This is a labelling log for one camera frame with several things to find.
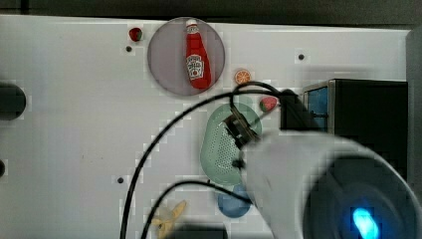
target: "orange object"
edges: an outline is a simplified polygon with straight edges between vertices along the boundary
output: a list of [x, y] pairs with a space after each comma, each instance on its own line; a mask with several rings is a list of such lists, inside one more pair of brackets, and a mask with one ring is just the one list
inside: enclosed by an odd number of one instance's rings
[[251, 81], [251, 74], [247, 70], [240, 70], [235, 75], [235, 81], [241, 85]]

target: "blue object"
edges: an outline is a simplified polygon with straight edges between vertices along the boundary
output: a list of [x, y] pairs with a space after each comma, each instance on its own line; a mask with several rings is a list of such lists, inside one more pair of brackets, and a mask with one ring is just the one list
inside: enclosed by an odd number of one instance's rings
[[362, 239], [378, 239], [379, 229], [370, 213], [363, 208], [353, 211], [353, 222]]
[[[245, 187], [242, 184], [236, 185], [233, 188], [233, 192], [235, 192], [239, 196], [249, 198], [245, 190]], [[230, 217], [230, 218], [241, 217], [249, 211], [250, 207], [251, 207], [250, 203], [246, 203], [230, 195], [227, 195], [227, 194], [218, 195], [218, 208], [227, 217]]]
[[[317, 115], [328, 114], [328, 88], [310, 91], [308, 94], [308, 111]], [[327, 131], [327, 118], [314, 118], [323, 131]]]

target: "white table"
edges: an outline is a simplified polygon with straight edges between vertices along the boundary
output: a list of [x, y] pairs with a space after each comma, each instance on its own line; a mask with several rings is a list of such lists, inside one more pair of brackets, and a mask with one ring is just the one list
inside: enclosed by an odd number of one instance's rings
[[[239, 67], [298, 93], [332, 78], [406, 79], [408, 31], [212, 24], [226, 47], [223, 76], [212, 90], [180, 98], [158, 86], [147, 67], [148, 41], [163, 23], [0, 16], [0, 80], [29, 98], [20, 119], [0, 124], [0, 158], [7, 162], [0, 178], [2, 238], [117, 238], [127, 183], [152, 136], [192, 104], [230, 91]], [[127, 37], [133, 26], [145, 34], [137, 45]], [[205, 178], [198, 156], [216, 107], [180, 122], [152, 154], [136, 187], [127, 238], [138, 238], [167, 185]], [[264, 128], [275, 129], [277, 120], [264, 120]], [[116, 183], [120, 176], [124, 184]], [[232, 238], [269, 233], [256, 209], [237, 220], [223, 216], [208, 189], [184, 187], [167, 202], [182, 199], [188, 201], [183, 220], [224, 222]]]

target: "black cable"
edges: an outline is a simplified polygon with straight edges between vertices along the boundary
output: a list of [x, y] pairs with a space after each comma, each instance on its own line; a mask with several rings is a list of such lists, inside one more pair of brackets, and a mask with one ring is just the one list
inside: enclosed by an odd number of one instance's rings
[[143, 165], [146, 162], [146, 159], [148, 158], [149, 154], [152, 152], [154, 147], [158, 144], [158, 142], [161, 140], [161, 138], [164, 136], [164, 134], [172, 127], [174, 126], [178, 121], [183, 119], [183, 117], [187, 116], [189, 113], [193, 112], [194, 110], [205, 106], [209, 103], [212, 103], [214, 101], [223, 99], [223, 98], [233, 98], [235, 95], [245, 95], [245, 94], [258, 94], [258, 95], [269, 95], [273, 97], [277, 97], [278, 94], [274, 92], [268, 92], [268, 91], [260, 91], [260, 90], [248, 90], [248, 91], [242, 91], [242, 92], [231, 92], [231, 93], [224, 93], [217, 96], [214, 96], [212, 98], [209, 98], [207, 100], [204, 100], [195, 106], [187, 109], [183, 113], [181, 113], [179, 116], [177, 116], [175, 119], [173, 119], [164, 129], [161, 130], [161, 132], [155, 137], [155, 139], [152, 141], [152, 143], [149, 145], [149, 147], [146, 149], [145, 153], [143, 154], [142, 158], [140, 159], [139, 164], [136, 167], [136, 170], [133, 174], [133, 177], [130, 182], [129, 190], [127, 191], [127, 197], [126, 201], [124, 203], [124, 209], [123, 209], [123, 215], [121, 218], [121, 227], [120, 227], [120, 239], [125, 239], [126, 237], [126, 229], [127, 229], [127, 220], [129, 216], [130, 211], [130, 204], [131, 199], [133, 196], [134, 189], [136, 187], [137, 179], [139, 178], [140, 171], [143, 168]]
[[186, 185], [186, 184], [195, 184], [195, 185], [202, 185], [202, 186], [206, 186], [206, 187], [211, 187], [214, 189], [217, 189], [221, 192], [227, 193], [233, 197], [236, 197], [239, 200], [242, 200], [245, 203], [249, 203], [252, 204], [252, 201], [248, 198], [244, 198], [242, 196], [239, 196], [238, 194], [231, 192], [223, 187], [219, 187], [217, 185], [214, 184], [210, 184], [208, 182], [203, 182], [203, 181], [195, 181], [195, 180], [186, 180], [186, 181], [179, 181], [174, 183], [173, 185], [171, 185], [170, 187], [167, 187], [167, 189], [165, 189], [165, 191], [159, 196], [159, 198], [155, 201], [154, 205], [151, 208], [151, 211], [149, 212], [148, 218], [146, 219], [146, 223], [143, 226], [143, 231], [142, 231], [142, 236], [140, 237], [141, 239], [146, 239], [146, 235], [148, 234], [148, 229], [149, 229], [149, 225], [151, 224], [152, 218], [155, 215], [155, 211], [157, 210], [159, 204], [161, 203], [161, 201], [164, 199], [164, 197], [174, 188], [181, 186], [181, 185]]
[[236, 107], [235, 107], [235, 104], [234, 104], [234, 96], [235, 96], [235, 93], [240, 92], [239, 90], [242, 89], [242, 88], [246, 88], [246, 87], [250, 87], [250, 86], [256, 86], [256, 87], [265, 88], [265, 89], [271, 91], [272, 93], [277, 94], [274, 97], [277, 97], [280, 100], [280, 94], [281, 94], [281, 92], [279, 90], [277, 90], [276, 88], [274, 88], [273, 86], [268, 85], [268, 84], [265, 84], [265, 83], [261, 83], [261, 82], [247, 82], [247, 83], [244, 83], [244, 84], [241, 84], [241, 85], [237, 86], [233, 90], [233, 95], [230, 97], [230, 108], [232, 110], [236, 110]]

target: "ketchup bottle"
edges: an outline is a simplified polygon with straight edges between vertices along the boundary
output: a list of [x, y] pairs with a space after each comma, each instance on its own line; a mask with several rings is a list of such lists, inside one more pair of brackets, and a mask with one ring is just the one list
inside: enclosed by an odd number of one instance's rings
[[190, 19], [186, 28], [186, 67], [190, 84], [196, 89], [207, 89], [211, 85], [211, 70], [198, 24]]

